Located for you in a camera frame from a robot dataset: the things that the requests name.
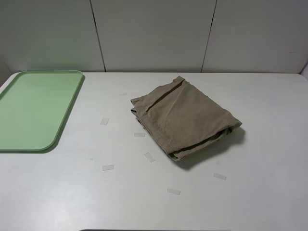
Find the khaki shorts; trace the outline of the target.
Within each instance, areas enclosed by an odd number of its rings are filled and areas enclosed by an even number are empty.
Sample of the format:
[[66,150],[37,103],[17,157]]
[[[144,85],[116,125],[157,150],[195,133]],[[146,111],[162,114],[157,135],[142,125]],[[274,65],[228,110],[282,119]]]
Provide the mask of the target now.
[[174,161],[208,147],[242,125],[181,76],[131,103],[138,122]]

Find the green plastic tray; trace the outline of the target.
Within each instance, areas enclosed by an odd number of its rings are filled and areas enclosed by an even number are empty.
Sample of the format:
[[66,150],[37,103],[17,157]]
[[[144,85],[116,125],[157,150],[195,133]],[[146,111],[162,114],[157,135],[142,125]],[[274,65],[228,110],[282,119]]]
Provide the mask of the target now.
[[0,150],[40,152],[60,135],[78,90],[80,71],[24,71],[0,94]]

